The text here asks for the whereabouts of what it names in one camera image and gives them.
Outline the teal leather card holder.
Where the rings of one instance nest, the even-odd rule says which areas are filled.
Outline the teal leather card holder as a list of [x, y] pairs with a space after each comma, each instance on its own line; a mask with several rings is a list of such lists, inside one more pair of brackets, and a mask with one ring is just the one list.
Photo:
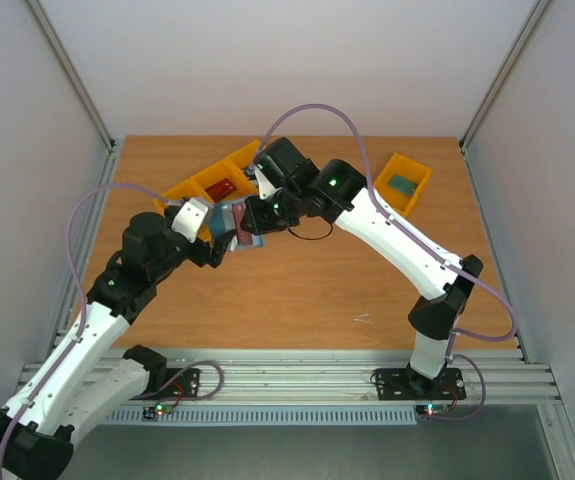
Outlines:
[[232, 252], [264, 246], [264, 239], [261, 235], [251, 234], [241, 228], [245, 209], [244, 198], [219, 202], [214, 206], [212, 216], [208, 222], [208, 231], [213, 237], [231, 230], [234, 231], [234, 236], [228, 246], [228, 249]]

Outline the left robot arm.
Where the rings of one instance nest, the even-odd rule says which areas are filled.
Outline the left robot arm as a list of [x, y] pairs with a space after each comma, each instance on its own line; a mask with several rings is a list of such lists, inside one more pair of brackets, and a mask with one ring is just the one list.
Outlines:
[[112, 410], [166, 391], [165, 357], [143, 346], [128, 349], [94, 385], [83, 382], [183, 262], [220, 265], [236, 232], [205, 242], [198, 233], [206, 219], [191, 207], [169, 207], [164, 214], [145, 212], [130, 220], [120, 250], [94, 281], [65, 338], [0, 408], [0, 479], [58, 478], [81, 441]]

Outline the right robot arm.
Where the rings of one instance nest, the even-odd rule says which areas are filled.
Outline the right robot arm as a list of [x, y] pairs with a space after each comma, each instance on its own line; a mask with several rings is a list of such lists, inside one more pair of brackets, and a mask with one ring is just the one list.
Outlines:
[[443, 385], [450, 335], [482, 261], [474, 255], [461, 258], [430, 240], [344, 160], [319, 169], [282, 137], [255, 155], [253, 171], [259, 193], [245, 201], [243, 230], [281, 232], [303, 217], [319, 217], [366, 243], [416, 288], [419, 298], [408, 314], [415, 341], [403, 384], [411, 397], [429, 398]]

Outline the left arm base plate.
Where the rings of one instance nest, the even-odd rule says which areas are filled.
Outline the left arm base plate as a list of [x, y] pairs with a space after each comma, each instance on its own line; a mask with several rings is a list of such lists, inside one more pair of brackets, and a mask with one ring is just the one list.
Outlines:
[[180, 374], [179, 368], [167, 368], [160, 380], [153, 387], [147, 387], [143, 393], [145, 400], [168, 401], [182, 398], [196, 398], [199, 392], [201, 371], [190, 368]]

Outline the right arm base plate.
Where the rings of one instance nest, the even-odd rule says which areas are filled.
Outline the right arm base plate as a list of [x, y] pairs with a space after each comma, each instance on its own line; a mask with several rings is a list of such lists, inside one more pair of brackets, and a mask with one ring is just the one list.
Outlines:
[[466, 389], [461, 370], [444, 367], [435, 379], [427, 379], [411, 368], [379, 368], [370, 383], [381, 401], [465, 400]]

